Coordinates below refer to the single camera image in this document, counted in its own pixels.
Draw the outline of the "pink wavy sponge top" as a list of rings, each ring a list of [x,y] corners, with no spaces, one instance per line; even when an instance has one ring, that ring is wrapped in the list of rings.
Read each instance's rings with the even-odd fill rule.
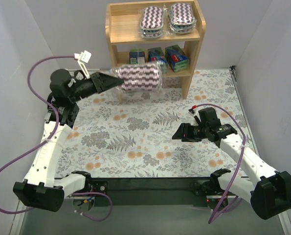
[[[111,69],[112,75],[121,79],[119,90],[129,92],[156,92],[162,89],[162,63],[124,64]]]

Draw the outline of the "pink wavy sponge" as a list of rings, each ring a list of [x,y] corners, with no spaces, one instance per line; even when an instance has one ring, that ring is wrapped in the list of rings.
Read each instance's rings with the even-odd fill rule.
[[[167,35],[184,35],[193,32],[197,19],[192,5],[188,2],[176,2],[164,7],[167,20]]]
[[[164,10],[159,6],[148,6],[142,11],[139,34],[143,39],[157,39],[163,35]]]
[[[119,90],[129,92],[156,92],[162,89],[162,63],[124,64],[111,69],[112,75],[121,79]]]

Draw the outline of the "green blue sponge pack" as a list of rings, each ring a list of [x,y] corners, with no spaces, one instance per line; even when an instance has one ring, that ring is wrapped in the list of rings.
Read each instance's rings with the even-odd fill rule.
[[[178,45],[166,47],[165,57],[173,72],[180,72],[189,68],[189,58]]]
[[[129,63],[131,65],[135,64],[145,64],[145,51],[144,49],[130,49],[129,51]]]
[[[161,47],[148,49],[148,62],[160,61],[162,73],[167,72],[168,63]]]

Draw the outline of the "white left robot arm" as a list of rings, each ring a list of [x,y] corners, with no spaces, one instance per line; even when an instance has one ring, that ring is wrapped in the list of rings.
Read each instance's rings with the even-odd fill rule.
[[[90,174],[84,171],[74,171],[56,180],[58,160],[79,112],[77,102],[123,82],[123,79],[102,72],[81,80],[65,69],[52,73],[42,139],[45,144],[37,150],[23,181],[13,186],[13,192],[25,206],[56,212],[65,197],[78,191],[91,191]]]

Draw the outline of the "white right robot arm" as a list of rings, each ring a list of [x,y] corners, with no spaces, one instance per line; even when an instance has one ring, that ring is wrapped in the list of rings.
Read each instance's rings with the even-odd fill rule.
[[[279,172],[264,162],[249,147],[242,144],[237,131],[229,124],[215,129],[182,123],[172,136],[182,142],[200,142],[207,139],[241,163],[241,170],[249,180],[233,178],[233,173],[220,169],[211,174],[214,190],[225,190],[249,202],[261,219],[269,219],[291,209],[291,175]]]

